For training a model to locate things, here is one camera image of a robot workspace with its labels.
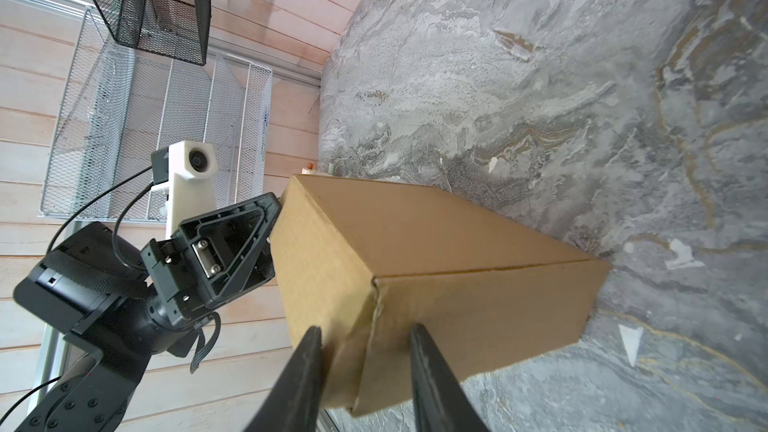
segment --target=white wire rack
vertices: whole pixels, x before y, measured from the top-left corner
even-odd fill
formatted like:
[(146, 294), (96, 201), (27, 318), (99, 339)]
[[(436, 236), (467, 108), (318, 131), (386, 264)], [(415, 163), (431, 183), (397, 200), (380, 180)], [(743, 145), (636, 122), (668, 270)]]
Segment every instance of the white wire rack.
[[(40, 211), (66, 218), (179, 140), (216, 150), (216, 206), (262, 193), (272, 70), (214, 51), (206, 67), (115, 43), (86, 11), (56, 123)], [(151, 180), (116, 189), (78, 218), (110, 221)], [(163, 221), (165, 197), (142, 198), (125, 220)]]

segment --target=black cable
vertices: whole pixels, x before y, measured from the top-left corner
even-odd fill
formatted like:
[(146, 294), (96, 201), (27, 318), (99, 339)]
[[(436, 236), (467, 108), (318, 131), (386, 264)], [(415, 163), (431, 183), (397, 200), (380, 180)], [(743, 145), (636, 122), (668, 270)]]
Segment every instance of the black cable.
[(102, 192), (101, 194), (99, 194), (98, 196), (96, 196), (95, 198), (93, 198), (93, 199), (92, 199), (92, 200), (91, 200), (89, 203), (87, 203), (87, 204), (85, 204), (84, 206), (80, 207), (80, 208), (78, 209), (78, 211), (77, 211), (77, 212), (75, 212), (74, 214), (72, 214), (72, 216), (71, 216), (70, 218), (68, 218), (68, 219), (67, 219), (67, 221), (66, 221), (66, 222), (64, 222), (64, 223), (62, 224), (62, 226), (61, 226), (61, 227), (59, 227), (59, 228), (58, 228), (58, 230), (57, 230), (57, 231), (56, 231), (56, 233), (54, 234), (53, 238), (51, 239), (51, 243), (50, 243), (50, 244), (48, 244), (48, 250), (46, 250), (46, 251), (45, 251), (45, 253), (47, 254), (47, 253), (49, 253), (51, 250), (53, 250), (53, 244), (55, 244), (55, 243), (56, 243), (56, 239), (58, 238), (58, 236), (59, 236), (59, 235), (61, 235), (61, 234), (62, 234), (62, 232), (64, 231), (64, 228), (65, 228), (66, 226), (68, 226), (70, 222), (72, 222), (73, 220), (75, 220), (75, 219), (76, 219), (76, 218), (77, 218), (77, 217), (78, 217), (80, 214), (82, 214), (82, 212), (83, 212), (83, 211), (84, 211), (86, 208), (88, 208), (88, 207), (92, 206), (93, 204), (95, 204), (97, 200), (99, 200), (100, 198), (102, 198), (102, 197), (106, 196), (107, 194), (109, 194), (110, 192), (112, 192), (113, 190), (115, 190), (117, 187), (120, 187), (120, 186), (124, 186), (125, 184), (127, 184), (127, 183), (129, 183), (131, 180), (133, 180), (134, 178), (137, 178), (137, 177), (139, 177), (141, 174), (143, 174), (143, 173), (145, 173), (145, 172), (147, 172), (147, 171), (149, 171), (149, 170), (151, 170), (151, 169), (152, 169), (152, 166), (149, 166), (148, 168), (145, 168), (144, 170), (140, 170), (139, 172), (136, 172), (136, 173), (135, 173), (135, 174), (133, 174), (132, 176), (130, 176), (130, 177), (126, 178), (125, 180), (123, 180), (122, 182), (119, 182), (119, 183), (115, 184), (114, 186), (112, 186), (112, 187), (108, 188), (106, 191)]
[(136, 270), (145, 271), (147, 270), (146, 267), (143, 267), (141, 265), (135, 265), (131, 264), (123, 255), (123, 253), (120, 251), (120, 247), (118, 246), (118, 227), (120, 227), (120, 222), (123, 221), (123, 217), (125, 217), (125, 214), (128, 213), (131, 207), (133, 207), (136, 202), (141, 200), (142, 197), (146, 196), (149, 190), (154, 185), (154, 182), (150, 182), (146, 187), (144, 187), (144, 190), (139, 192), (137, 196), (131, 200), (128, 205), (123, 209), (123, 211), (120, 213), (120, 216), (118, 217), (118, 220), (114, 223), (114, 230), (112, 231), (112, 250), (114, 251), (114, 256), (118, 258), (120, 261), (120, 264), (125, 265), (126, 267), (134, 268)]
[(5, 422), (5, 419), (7, 419), (9, 415), (11, 415), (11, 412), (13, 412), (13, 411), (14, 411), (14, 409), (15, 409), (16, 407), (18, 407), (18, 405), (19, 405), (21, 402), (24, 402), (24, 401), (25, 401), (25, 400), (26, 400), (26, 399), (27, 399), (27, 398), (28, 398), (30, 395), (32, 395), (32, 394), (34, 394), (35, 392), (37, 392), (38, 390), (42, 389), (42, 388), (43, 388), (43, 387), (45, 387), (46, 385), (50, 385), (50, 384), (52, 384), (53, 382), (55, 382), (56, 380), (59, 380), (60, 378), (62, 378), (62, 376), (61, 376), (61, 375), (60, 375), (60, 376), (58, 376), (58, 377), (56, 377), (55, 379), (51, 379), (51, 380), (49, 380), (48, 382), (45, 382), (44, 384), (40, 384), (40, 385), (39, 385), (39, 386), (37, 386), (36, 388), (34, 388), (34, 389), (30, 390), (29, 392), (27, 392), (26, 394), (24, 394), (24, 397), (22, 397), (22, 398), (20, 398), (20, 399), (16, 400), (16, 403), (15, 403), (14, 405), (12, 405), (12, 406), (11, 406), (11, 408), (10, 408), (10, 409), (8, 409), (8, 412), (6, 412), (6, 413), (5, 413), (5, 415), (4, 415), (4, 416), (2, 416), (2, 418), (0, 419), (0, 425), (2, 425), (2, 423), (3, 423), (3, 422)]
[(214, 327), (214, 333), (210, 336), (210, 340), (206, 344), (205, 334), (203, 334), (203, 329), (200, 329), (200, 335), (197, 338), (197, 349), (194, 352), (192, 363), (190, 364), (190, 374), (194, 374), (194, 372), (200, 366), (200, 362), (202, 362), (203, 359), (205, 359), (205, 356), (214, 349), (216, 340), (219, 338), (219, 332), (221, 331), (221, 317), (219, 317), (216, 312), (211, 313), (211, 315), (214, 317), (214, 322), (216, 323), (216, 327)]

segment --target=camera lens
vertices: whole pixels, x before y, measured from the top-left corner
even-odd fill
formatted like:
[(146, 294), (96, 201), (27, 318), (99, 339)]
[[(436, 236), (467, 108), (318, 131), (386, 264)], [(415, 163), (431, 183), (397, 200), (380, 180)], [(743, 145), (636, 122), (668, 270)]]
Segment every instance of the camera lens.
[(208, 168), (208, 158), (201, 151), (193, 150), (190, 152), (190, 164), (198, 172), (205, 172)]

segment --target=marble veining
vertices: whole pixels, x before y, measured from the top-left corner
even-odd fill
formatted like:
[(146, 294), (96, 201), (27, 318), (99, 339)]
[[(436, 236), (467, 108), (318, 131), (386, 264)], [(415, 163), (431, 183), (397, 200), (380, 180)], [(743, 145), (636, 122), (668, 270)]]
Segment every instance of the marble veining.
[[(363, 0), (323, 72), (321, 169), (614, 264), (581, 341), (466, 381), (492, 430), (768, 430), (767, 44), (768, 0)], [(644, 328), (634, 368), (619, 324)]]

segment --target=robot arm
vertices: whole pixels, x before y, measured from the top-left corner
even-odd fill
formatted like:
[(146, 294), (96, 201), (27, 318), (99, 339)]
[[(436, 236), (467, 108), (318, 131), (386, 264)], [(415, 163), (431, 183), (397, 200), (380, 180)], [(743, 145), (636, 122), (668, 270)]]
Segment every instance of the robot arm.
[[(274, 194), (215, 210), (209, 144), (178, 142), (152, 165), (153, 190), (168, 191), (165, 240), (139, 251), (117, 237), (129, 267), (110, 228), (92, 222), (14, 290), (17, 303), (86, 352), (16, 430), (115, 430), (152, 354), (186, 357), (216, 309), (274, 276), (266, 241), (280, 214)], [(200, 360), (196, 353), (192, 371)]]

